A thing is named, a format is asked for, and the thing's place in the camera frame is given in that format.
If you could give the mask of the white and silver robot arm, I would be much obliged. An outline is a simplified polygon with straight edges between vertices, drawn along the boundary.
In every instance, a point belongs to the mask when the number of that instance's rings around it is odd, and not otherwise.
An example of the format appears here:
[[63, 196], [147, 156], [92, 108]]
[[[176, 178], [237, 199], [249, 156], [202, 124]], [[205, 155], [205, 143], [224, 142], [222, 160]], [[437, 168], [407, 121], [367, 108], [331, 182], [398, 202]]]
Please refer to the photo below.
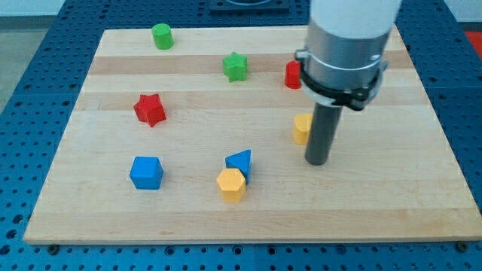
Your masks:
[[364, 109], [379, 91], [400, 6], [400, 0], [312, 0], [305, 45], [295, 53], [303, 91], [325, 107]]

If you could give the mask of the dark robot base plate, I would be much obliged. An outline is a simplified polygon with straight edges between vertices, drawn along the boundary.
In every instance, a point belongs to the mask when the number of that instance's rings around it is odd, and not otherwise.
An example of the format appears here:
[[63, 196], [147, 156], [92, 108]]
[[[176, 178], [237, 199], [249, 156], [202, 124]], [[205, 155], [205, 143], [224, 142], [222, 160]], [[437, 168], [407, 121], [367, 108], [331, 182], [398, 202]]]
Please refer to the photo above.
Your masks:
[[227, 12], [289, 11], [289, 0], [207, 0], [211, 14]]

